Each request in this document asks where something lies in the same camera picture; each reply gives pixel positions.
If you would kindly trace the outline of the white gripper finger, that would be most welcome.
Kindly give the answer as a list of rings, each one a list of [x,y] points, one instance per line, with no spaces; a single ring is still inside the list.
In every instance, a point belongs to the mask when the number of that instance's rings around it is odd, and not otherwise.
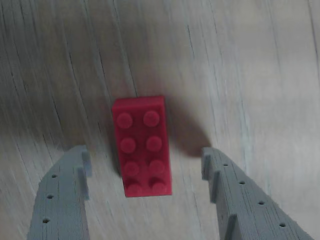
[[[64,153],[38,184],[27,239],[90,238],[85,209],[90,174],[90,155],[85,145]]]
[[[208,182],[222,240],[310,240],[251,178],[216,148],[201,150],[202,179]]]

